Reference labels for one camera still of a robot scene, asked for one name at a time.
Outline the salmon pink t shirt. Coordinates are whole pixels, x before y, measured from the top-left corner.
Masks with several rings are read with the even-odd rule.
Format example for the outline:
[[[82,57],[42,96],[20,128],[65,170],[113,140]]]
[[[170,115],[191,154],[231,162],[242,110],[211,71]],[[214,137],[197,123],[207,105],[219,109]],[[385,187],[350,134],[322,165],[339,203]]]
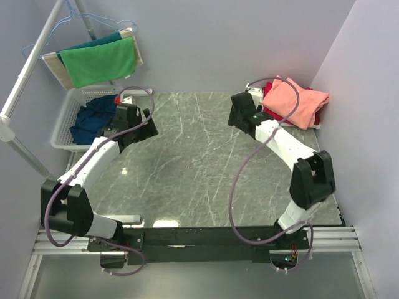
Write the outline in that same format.
[[[320,109],[329,100],[328,93],[302,88],[289,78],[287,82],[273,80],[266,83],[262,104],[264,111],[277,120],[292,112],[286,123],[306,130],[320,125]]]

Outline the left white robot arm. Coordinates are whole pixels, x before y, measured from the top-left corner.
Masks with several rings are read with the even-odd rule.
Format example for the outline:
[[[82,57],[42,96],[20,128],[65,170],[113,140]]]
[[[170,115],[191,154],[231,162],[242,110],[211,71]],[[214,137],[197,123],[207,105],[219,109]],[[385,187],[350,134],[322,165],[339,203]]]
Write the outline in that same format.
[[[87,191],[96,179],[122,151],[132,143],[157,135],[153,121],[154,108],[139,109],[136,105],[117,105],[114,119],[100,132],[89,150],[58,179],[47,179],[40,190],[41,226],[50,243],[59,243],[52,232],[74,237],[102,239],[110,250],[120,249],[125,241],[122,222],[97,215],[88,199]]]

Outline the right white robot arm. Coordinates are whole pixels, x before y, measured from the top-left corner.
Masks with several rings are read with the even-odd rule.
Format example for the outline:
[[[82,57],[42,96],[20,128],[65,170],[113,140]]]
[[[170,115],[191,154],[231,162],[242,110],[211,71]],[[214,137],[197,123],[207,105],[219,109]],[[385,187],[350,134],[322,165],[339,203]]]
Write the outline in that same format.
[[[309,223],[313,211],[336,190],[331,155],[326,151],[316,151],[301,143],[285,129],[281,123],[266,112],[259,111],[249,92],[231,97],[231,111],[228,125],[240,129],[260,145],[240,166],[234,177],[228,199],[228,217],[236,237],[249,245],[274,243],[286,249],[296,240],[295,232]],[[278,218],[278,230],[265,240],[250,240],[238,231],[233,219],[233,196],[239,176],[247,163],[264,147],[272,150],[291,171],[289,194],[291,200],[284,213]]]

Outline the folded magenta t shirt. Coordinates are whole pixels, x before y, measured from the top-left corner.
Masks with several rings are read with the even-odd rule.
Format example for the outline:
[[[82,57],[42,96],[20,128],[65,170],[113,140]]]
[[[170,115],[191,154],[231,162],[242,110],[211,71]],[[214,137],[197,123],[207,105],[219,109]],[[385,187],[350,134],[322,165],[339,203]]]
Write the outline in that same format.
[[[285,122],[292,123],[304,130],[315,123],[312,101],[306,89],[301,88],[295,82],[291,82],[291,84],[297,89],[300,100],[295,112]],[[296,93],[289,84],[280,80],[266,84],[262,104],[264,111],[271,114],[275,119],[282,120],[294,109],[296,103]]]

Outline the navy blue t shirt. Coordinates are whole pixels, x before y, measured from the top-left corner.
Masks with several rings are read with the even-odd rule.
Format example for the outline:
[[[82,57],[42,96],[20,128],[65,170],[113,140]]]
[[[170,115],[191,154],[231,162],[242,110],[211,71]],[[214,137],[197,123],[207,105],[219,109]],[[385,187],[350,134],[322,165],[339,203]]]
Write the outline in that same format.
[[[105,95],[92,99],[81,106],[73,126],[70,127],[73,143],[91,145],[97,133],[115,116],[116,95]]]

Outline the green towel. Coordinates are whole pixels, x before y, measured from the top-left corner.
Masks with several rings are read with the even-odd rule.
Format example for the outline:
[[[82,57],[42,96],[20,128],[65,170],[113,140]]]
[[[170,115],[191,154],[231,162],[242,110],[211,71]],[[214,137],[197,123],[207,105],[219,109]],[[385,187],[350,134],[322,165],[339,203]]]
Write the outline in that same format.
[[[59,52],[74,88],[124,78],[135,72],[135,42],[128,37],[107,44]]]

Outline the folded white t shirt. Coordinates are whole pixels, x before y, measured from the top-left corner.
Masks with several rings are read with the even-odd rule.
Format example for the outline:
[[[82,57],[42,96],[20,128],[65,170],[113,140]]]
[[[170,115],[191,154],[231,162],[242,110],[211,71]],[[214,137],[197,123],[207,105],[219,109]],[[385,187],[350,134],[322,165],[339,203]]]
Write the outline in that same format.
[[[297,128],[296,125],[294,125],[292,123],[289,123],[289,122],[284,122],[281,126]],[[320,124],[314,124],[312,126],[309,126],[308,129],[310,129],[310,128],[315,129],[315,130],[319,130],[320,129]]]

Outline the white plastic laundry basket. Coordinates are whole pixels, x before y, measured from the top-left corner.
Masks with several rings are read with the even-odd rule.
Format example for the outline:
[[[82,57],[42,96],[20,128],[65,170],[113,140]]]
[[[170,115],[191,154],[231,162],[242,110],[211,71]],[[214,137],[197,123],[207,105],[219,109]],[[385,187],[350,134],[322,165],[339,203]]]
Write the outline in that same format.
[[[89,85],[80,89],[72,89],[67,92],[65,101],[60,109],[52,133],[51,145],[55,149],[70,152],[85,152],[89,145],[76,145],[70,132],[70,127],[75,125],[77,113],[81,106],[85,107],[88,102],[95,98],[106,95],[115,95],[122,90],[119,85]]]

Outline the teal towel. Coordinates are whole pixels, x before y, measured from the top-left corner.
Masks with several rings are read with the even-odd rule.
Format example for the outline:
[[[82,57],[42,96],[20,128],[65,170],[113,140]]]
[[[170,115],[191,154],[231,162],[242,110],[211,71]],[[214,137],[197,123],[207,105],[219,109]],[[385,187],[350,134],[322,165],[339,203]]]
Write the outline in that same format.
[[[69,47],[69,48],[62,49],[62,50],[56,52],[56,54],[57,54],[58,59],[61,61],[61,63],[64,64],[64,62],[62,60],[62,57],[60,55],[60,53],[62,51],[73,50],[73,49],[82,49],[82,48],[88,48],[88,47],[95,47],[95,46],[98,46],[98,45],[104,45],[104,44],[109,44],[111,42],[116,42],[116,41],[119,41],[121,39],[122,39],[122,37],[121,37],[120,33],[119,32],[115,32],[113,34],[107,35],[107,36],[99,38],[99,39],[94,39],[94,40],[91,40],[89,42],[85,42],[83,44],[79,44],[79,45],[75,45],[75,46],[72,46],[72,47]]]

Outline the beige towel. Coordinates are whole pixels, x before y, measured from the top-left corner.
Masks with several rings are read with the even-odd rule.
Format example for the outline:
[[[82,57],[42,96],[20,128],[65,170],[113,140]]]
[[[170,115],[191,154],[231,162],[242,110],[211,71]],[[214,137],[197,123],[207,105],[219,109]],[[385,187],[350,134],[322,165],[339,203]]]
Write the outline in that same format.
[[[128,37],[133,38],[133,40],[135,42],[136,68],[143,65],[143,60],[142,60],[139,48],[137,46],[137,42],[136,42],[136,38],[135,38],[133,30],[126,28],[126,29],[122,29],[122,31],[120,31],[119,33],[120,33],[122,39],[128,38]],[[44,63],[47,65],[49,70],[53,73],[54,77],[59,81],[59,83],[62,85],[62,87],[64,89],[66,89],[66,90],[73,89],[74,86],[69,77],[69,74],[67,73],[64,64],[62,64],[61,61],[57,57],[56,52],[58,52],[58,51],[44,54],[42,56],[42,60],[44,61]]]

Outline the black base beam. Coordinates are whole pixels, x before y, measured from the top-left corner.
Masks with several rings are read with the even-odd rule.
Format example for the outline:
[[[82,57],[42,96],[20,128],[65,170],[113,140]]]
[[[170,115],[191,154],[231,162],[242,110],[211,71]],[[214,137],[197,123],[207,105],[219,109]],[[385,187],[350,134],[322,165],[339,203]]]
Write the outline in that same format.
[[[230,227],[165,227],[126,228],[123,245],[137,253],[119,250],[114,242],[98,239],[88,242],[87,250],[100,255],[105,269],[121,269],[124,265],[172,262],[251,261],[269,263],[273,250],[305,250],[309,241],[304,229],[283,235],[265,245],[249,245],[239,240]]]

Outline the white clothes rack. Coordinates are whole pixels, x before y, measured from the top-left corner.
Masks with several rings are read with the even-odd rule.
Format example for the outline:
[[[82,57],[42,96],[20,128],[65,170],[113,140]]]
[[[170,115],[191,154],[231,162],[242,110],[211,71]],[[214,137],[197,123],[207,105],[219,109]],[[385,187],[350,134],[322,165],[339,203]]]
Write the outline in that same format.
[[[9,144],[9,146],[22,157],[41,177],[44,179],[54,179],[54,175],[21,143],[16,137],[15,132],[9,127],[11,115],[16,104],[22,95],[26,83],[31,77],[32,71],[36,66],[39,56],[47,42],[53,28],[55,27],[59,14],[65,6],[65,1],[56,1],[49,17],[44,23],[41,32],[33,45],[33,48],[27,57],[22,70],[17,76],[17,80],[1,110],[1,141]]]

